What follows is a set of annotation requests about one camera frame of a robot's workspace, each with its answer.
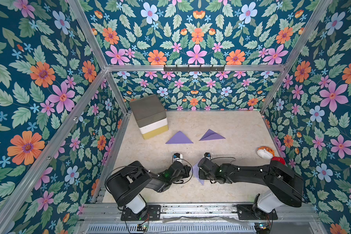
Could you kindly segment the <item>pale purple paper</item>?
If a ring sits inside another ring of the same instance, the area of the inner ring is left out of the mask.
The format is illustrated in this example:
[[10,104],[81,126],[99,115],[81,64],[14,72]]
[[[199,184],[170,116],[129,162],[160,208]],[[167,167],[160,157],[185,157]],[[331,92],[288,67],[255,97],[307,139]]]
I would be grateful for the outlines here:
[[198,163],[196,163],[193,166],[193,176],[197,179],[197,181],[203,186],[204,185],[204,180],[199,178],[199,167],[198,167]]

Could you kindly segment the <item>purple square paper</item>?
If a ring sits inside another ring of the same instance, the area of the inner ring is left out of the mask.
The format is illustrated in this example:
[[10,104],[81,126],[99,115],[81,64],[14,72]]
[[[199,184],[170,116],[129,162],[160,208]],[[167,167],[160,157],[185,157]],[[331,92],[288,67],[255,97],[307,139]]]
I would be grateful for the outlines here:
[[222,135],[216,133],[215,131],[208,129],[207,132],[201,137],[200,141],[209,141],[209,140],[220,140],[225,139]]
[[178,131],[166,144],[193,144],[193,142],[181,131]]

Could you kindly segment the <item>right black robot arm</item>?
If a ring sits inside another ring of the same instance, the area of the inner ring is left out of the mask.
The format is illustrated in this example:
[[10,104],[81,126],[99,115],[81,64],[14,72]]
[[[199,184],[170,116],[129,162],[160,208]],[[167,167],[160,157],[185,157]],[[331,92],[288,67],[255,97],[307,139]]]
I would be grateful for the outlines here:
[[303,203],[303,178],[279,161],[261,166],[238,166],[230,163],[217,165],[204,157],[198,163],[199,178],[211,183],[252,183],[265,185],[269,190],[257,194],[251,209],[253,213],[268,214],[287,205],[299,208]]

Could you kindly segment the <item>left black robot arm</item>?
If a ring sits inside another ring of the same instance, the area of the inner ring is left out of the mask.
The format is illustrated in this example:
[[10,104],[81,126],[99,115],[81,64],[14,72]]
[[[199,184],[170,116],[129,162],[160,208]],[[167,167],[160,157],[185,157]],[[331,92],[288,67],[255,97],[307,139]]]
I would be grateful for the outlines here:
[[152,173],[139,161],[122,166],[113,171],[104,182],[105,189],[112,195],[120,208],[128,208],[132,213],[142,215],[148,209],[141,191],[151,189],[157,193],[167,191],[172,185],[187,183],[194,174],[192,166],[183,160],[174,161],[160,173]]

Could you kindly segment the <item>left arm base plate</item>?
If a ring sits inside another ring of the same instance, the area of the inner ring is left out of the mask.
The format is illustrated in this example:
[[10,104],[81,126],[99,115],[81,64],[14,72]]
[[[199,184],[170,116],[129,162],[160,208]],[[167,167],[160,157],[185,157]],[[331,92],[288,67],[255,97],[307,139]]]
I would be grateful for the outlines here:
[[147,205],[137,214],[125,206],[121,214],[121,221],[156,221],[160,220],[160,214],[160,205]]

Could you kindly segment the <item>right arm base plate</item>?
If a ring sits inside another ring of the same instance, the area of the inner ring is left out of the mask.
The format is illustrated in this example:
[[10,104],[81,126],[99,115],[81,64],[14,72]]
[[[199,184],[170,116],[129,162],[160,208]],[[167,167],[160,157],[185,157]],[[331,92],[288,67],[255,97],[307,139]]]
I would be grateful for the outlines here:
[[276,211],[269,213],[262,211],[256,204],[238,204],[236,205],[239,220],[278,220]]

